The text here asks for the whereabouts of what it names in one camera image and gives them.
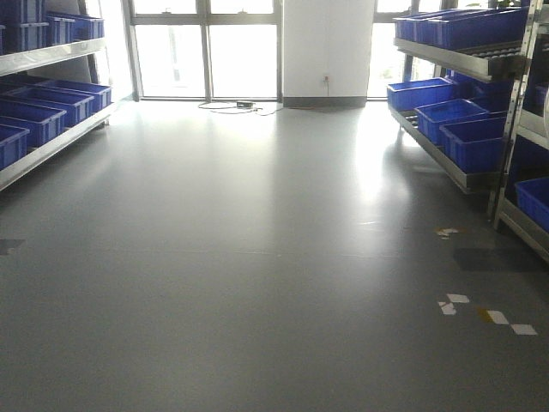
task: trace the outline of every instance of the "shelf upright post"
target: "shelf upright post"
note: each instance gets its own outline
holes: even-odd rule
[[[488,215],[493,221],[494,227],[497,229],[500,222],[501,208],[505,198],[505,192],[509,179],[510,166],[513,158],[513,152],[516,143],[516,134],[520,124],[522,106],[524,104],[524,96],[528,85],[528,77],[532,66],[532,58],[538,38],[540,28],[539,18],[543,8],[543,0],[532,0],[528,11],[528,19],[522,39],[521,56],[522,70],[518,70],[515,74],[515,83],[511,92],[509,110],[507,111],[507,120],[504,128],[504,152],[502,155],[501,166],[499,168],[499,176],[490,195],[488,204]]]

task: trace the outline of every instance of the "baseboard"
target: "baseboard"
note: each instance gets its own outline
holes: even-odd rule
[[[284,97],[284,107],[364,107],[366,97]]]

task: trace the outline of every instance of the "blue plastic bin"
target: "blue plastic bin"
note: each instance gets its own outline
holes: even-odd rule
[[[474,96],[483,97],[490,96],[492,94],[507,94],[510,96],[511,91],[513,90],[513,85],[515,82],[513,80],[504,80],[502,82],[489,82],[484,83],[478,80],[474,81]]]
[[[48,23],[22,23],[6,27],[7,52],[26,52],[46,46]]]
[[[87,94],[94,97],[92,112],[100,112],[112,102],[112,88],[94,83],[69,82],[66,80],[46,80],[39,83],[41,87],[62,89]]]
[[[549,231],[549,178],[518,182],[515,188],[519,209]]]
[[[491,96],[475,97],[469,99],[469,101],[490,112],[491,118],[504,118],[507,117],[507,111],[509,110],[510,95],[493,94]]]
[[[420,13],[417,15],[409,15],[406,17],[396,17],[393,19],[395,22],[396,37],[398,39],[418,41],[417,25],[419,21],[424,21],[430,17],[437,17],[446,13],[451,13],[456,9],[434,11],[431,13]]]
[[[38,147],[63,133],[65,110],[0,98],[0,123],[30,130],[29,147]]]
[[[2,83],[13,83],[16,85],[34,85],[47,80],[45,77],[27,76],[27,75],[6,75],[0,78]]]
[[[535,105],[537,106],[545,105],[548,89],[549,89],[549,83],[541,83],[535,87]]]
[[[437,32],[436,47],[459,50],[520,40],[527,18],[528,8],[490,9],[457,19],[430,20],[430,24]]]
[[[505,118],[446,124],[444,153],[465,173],[498,170],[504,148]]]
[[[47,21],[50,24],[47,30],[48,45],[65,45],[74,41],[74,19],[48,15]]]
[[[91,116],[94,100],[94,97],[85,94],[61,92],[46,88],[18,88],[6,93],[4,96],[26,103],[65,110],[67,112],[65,125],[68,127],[75,126]]]
[[[433,144],[443,144],[443,133],[440,126],[451,123],[467,122],[488,118],[489,112],[469,100],[456,99],[422,106],[415,109],[418,113],[418,129]]]
[[[445,10],[447,13],[441,13],[440,15],[429,17],[424,20],[416,21],[414,26],[415,39],[418,43],[424,43],[426,45],[435,45],[437,43],[437,26],[432,24],[432,21],[445,19],[447,21],[462,18],[463,16],[469,17],[470,15],[478,15],[486,12],[485,10],[478,9],[462,9],[462,10]]]
[[[74,20],[73,39],[91,40],[105,37],[105,21],[88,15],[71,15],[68,13],[48,12],[48,16]]]
[[[0,0],[0,16],[8,25],[45,20],[45,0]]]
[[[12,165],[27,154],[28,129],[0,122],[0,170]]]
[[[455,84],[442,77],[387,86],[387,100],[399,112],[452,100],[454,97]]]
[[[0,83],[0,94],[8,94],[19,88],[21,88],[21,86],[15,84]]]
[[[112,88],[94,83],[70,82],[66,80],[52,80],[45,77],[8,75],[2,77],[2,82],[14,84],[27,84],[42,88],[76,92],[94,97],[92,112],[96,113],[109,106],[112,102]]]

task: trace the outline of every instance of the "metal shelf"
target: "metal shelf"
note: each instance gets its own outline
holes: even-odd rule
[[[482,82],[512,78],[515,72],[522,69],[524,62],[524,58],[519,55],[520,41],[462,51],[444,50],[404,39],[395,39],[395,45],[401,52],[429,60]]]
[[[444,169],[464,193],[489,191],[495,185],[497,173],[464,173],[438,146],[435,146],[410,122],[409,119],[414,115],[414,112],[398,112],[392,107],[389,109],[402,128]]]
[[[118,103],[113,103],[101,112],[95,113],[92,117],[87,118],[83,122],[77,124],[70,129],[67,129],[60,136],[52,139],[44,146],[40,146],[33,152],[16,163],[0,170],[0,191],[14,183],[17,179],[22,178],[27,173],[31,172],[35,167],[50,159],[53,155],[77,141],[89,131],[105,122],[117,109]]]
[[[79,58],[99,52],[106,47],[105,39],[83,40],[67,45],[55,45],[24,51],[21,53],[12,53],[0,56],[0,76],[6,76],[18,71],[36,69],[47,64]]]
[[[547,140],[543,118],[537,114],[522,110],[516,133],[542,148],[549,149],[549,141]]]
[[[513,232],[549,262],[549,233],[518,209],[509,199],[500,201],[499,218]]]

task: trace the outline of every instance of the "glass pane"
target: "glass pane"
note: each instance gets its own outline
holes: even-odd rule
[[[377,12],[394,13],[399,11],[406,11],[411,5],[411,0],[379,0],[377,2]]]
[[[270,14],[274,12],[273,0],[210,0],[210,4],[212,13],[217,15]]]
[[[212,26],[210,37],[214,97],[276,97],[276,26]]]
[[[196,0],[134,0],[137,15],[159,15],[173,13],[178,15],[194,15]]]
[[[204,97],[200,26],[137,26],[145,96]]]
[[[419,11],[438,11],[440,2],[441,0],[419,0]]]
[[[404,53],[397,51],[393,45],[394,37],[394,24],[374,24],[368,97],[387,97],[387,85],[402,82]]]

